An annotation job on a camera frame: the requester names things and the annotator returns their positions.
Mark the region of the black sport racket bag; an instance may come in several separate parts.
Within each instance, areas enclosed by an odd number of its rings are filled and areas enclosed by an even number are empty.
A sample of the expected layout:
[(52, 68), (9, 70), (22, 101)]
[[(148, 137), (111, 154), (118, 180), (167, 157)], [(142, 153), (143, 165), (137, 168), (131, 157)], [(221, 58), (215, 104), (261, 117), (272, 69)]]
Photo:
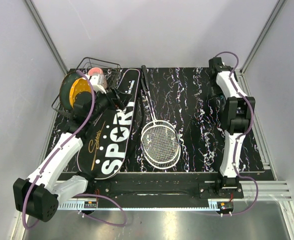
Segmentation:
[(129, 102), (123, 110), (108, 109), (100, 116), (77, 157), (80, 170), (95, 180), (106, 180), (115, 176), (129, 152), (141, 71), (128, 68), (121, 74), (117, 89), (131, 95)]

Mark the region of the black shuttlecock tube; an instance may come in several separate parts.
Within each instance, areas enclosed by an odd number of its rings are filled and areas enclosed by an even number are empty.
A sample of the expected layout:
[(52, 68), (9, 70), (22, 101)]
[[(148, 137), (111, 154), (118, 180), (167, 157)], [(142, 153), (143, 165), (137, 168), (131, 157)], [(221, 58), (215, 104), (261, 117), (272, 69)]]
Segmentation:
[(211, 95), (209, 101), (212, 105), (223, 109), (226, 104), (226, 98), (222, 89), (218, 85), (211, 87)]

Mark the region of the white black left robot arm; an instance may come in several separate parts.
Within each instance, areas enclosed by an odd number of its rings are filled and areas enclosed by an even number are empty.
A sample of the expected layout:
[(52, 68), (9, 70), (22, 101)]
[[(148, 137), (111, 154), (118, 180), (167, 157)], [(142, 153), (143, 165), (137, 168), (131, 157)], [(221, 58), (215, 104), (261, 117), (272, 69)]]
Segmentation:
[[(95, 193), (94, 180), (114, 177), (128, 152), (135, 96), (111, 89), (106, 94), (82, 92), (56, 146), (26, 179), (13, 184), (15, 208), (24, 216), (47, 222), (59, 204), (81, 195)], [(94, 148), (93, 161), (70, 179), (57, 184), (59, 176), (85, 143)]]

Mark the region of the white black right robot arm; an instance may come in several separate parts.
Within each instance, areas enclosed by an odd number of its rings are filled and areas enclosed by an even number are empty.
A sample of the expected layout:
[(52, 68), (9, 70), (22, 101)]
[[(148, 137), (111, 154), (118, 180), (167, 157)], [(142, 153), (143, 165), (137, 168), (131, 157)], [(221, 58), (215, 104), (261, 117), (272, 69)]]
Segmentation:
[(235, 78), (235, 69), (225, 65), (220, 56), (211, 58), (208, 63), (214, 92), (225, 98), (220, 118), (225, 134), (223, 158), (212, 191), (222, 199), (241, 199), (244, 194), (239, 162), (243, 142), (253, 126), (256, 100), (241, 89)]

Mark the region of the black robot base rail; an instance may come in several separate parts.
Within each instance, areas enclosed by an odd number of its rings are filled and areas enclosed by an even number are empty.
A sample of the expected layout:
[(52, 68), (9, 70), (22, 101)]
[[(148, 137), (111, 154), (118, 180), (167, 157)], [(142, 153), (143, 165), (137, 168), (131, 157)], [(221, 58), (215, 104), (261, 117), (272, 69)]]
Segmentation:
[(213, 192), (217, 173), (152, 172), (118, 173), (105, 180), (90, 180), (86, 193), (100, 194), (124, 209), (201, 208), (222, 198)]

